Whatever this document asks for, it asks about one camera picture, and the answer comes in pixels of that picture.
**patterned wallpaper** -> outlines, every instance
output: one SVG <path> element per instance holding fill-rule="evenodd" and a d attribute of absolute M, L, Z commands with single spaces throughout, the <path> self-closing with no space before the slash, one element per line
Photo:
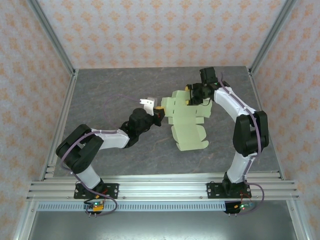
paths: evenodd
<path fill-rule="evenodd" d="M 40 0 L 75 68 L 250 66 L 285 0 Z"/>
<path fill-rule="evenodd" d="M 26 0 L 0 1 L 0 11 L 0 238 L 11 240 L 70 77 Z"/>
<path fill-rule="evenodd" d="M 254 76 L 277 155 L 320 239 L 320 7 L 298 0 Z"/>

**black mounting plate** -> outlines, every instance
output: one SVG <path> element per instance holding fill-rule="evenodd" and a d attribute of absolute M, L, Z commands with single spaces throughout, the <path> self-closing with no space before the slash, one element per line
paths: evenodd
<path fill-rule="evenodd" d="M 119 184 L 118 183 L 104 183 L 102 187 L 103 191 L 107 190 L 105 195 L 112 197 L 113 199 L 118 198 L 119 193 Z M 95 195 L 85 189 L 85 187 L 81 183 L 77 183 L 75 185 L 74 190 L 74 199 L 91 199 Z"/>
<path fill-rule="evenodd" d="M 245 183 L 243 183 L 241 187 L 239 186 L 239 183 L 237 183 L 237 185 L 239 187 L 238 191 L 227 195 L 221 182 L 209 182 L 206 184 L 206 193 L 208 199 L 239 199 L 241 198 L 240 192 L 249 195 L 251 198 L 251 189 L 249 185 Z"/>

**gray stone surface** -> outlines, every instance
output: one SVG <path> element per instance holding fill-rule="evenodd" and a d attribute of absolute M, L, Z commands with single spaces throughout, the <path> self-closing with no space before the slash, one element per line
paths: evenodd
<path fill-rule="evenodd" d="M 110 96 L 123 94 L 139 100 L 156 97 L 158 103 L 163 97 L 170 97 L 175 90 L 183 90 L 186 84 L 200 83 L 201 67 L 165 68 L 118 68 L 82 69 L 79 71 L 63 138 L 78 125 L 90 128 L 113 130 L 115 125 L 129 119 L 140 104 L 114 98 L 106 104 L 105 110 L 112 125 L 104 117 L 103 106 Z M 249 106 L 258 109 L 258 103 L 244 66 L 216 67 L 223 72 L 224 80 Z M 213 104 L 210 118 L 205 118 L 204 128 L 209 146 L 202 150 L 179 151 L 172 137 L 171 125 L 165 118 L 161 127 L 152 128 L 142 134 L 133 147 L 128 149 L 104 149 L 98 152 L 92 165 L 103 175 L 146 175 L 187 174 L 225 172 L 230 167 L 235 149 L 232 138 L 235 124 L 231 117 L 217 104 Z M 251 171 L 278 170 L 275 151 L 270 144 L 257 159 Z M 68 173 L 56 167 L 54 176 Z"/>

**wallpaper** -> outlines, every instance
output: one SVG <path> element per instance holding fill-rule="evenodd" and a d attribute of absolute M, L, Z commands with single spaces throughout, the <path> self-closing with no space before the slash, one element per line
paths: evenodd
<path fill-rule="evenodd" d="M 250 66 L 285 0 L 40 0 L 75 68 Z"/>
<path fill-rule="evenodd" d="M 277 156 L 320 239 L 320 7 L 298 0 L 254 76 Z"/>
<path fill-rule="evenodd" d="M 15 234 L 70 76 L 26 0 L 0 1 L 0 232 Z"/>

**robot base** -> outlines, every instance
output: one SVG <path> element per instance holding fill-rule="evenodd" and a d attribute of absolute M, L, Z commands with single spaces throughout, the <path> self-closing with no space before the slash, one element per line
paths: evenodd
<path fill-rule="evenodd" d="M 241 193 L 244 199 L 251 198 L 250 186 L 244 182 L 231 183 L 227 173 L 224 174 L 223 181 L 220 183 L 209 182 L 206 184 L 206 192 L 208 199 L 239 199 L 241 198 Z"/>
<path fill-rule="evenodd" d="M 118 183 L 103 183 L 103 185 L 100 188 L 101 190 L 98 190 L 99 193 L 103 193 L 112 197 L 113 199 L 118 198 L 118 193 L 119 193 L 119 184 Z M 77 183 L 75 185 L 75 190 L 74 190 L 74 199 L 92 199 L 94 198 L 95 195 L 85 189 L 85 187 L 81 183 Z"/>

